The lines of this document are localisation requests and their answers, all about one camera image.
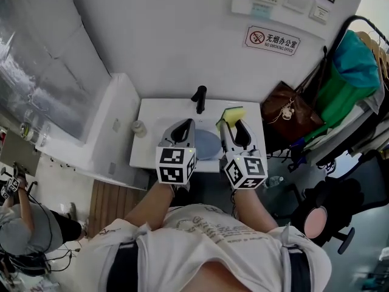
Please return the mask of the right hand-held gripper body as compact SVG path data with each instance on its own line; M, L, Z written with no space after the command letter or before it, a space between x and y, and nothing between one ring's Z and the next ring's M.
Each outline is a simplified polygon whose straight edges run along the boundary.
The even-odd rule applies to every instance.
M223 152L226 160L223 171L232 190L253 190L267 179L266 157L257 145L243 149L225 144Z

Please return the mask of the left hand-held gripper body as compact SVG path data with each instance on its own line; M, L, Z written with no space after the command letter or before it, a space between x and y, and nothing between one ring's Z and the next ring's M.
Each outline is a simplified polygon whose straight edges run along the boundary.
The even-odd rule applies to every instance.
M195 137L192 134L183 142L174 142L164 135L156 147L156 171L160 183L188 183L196 164Z

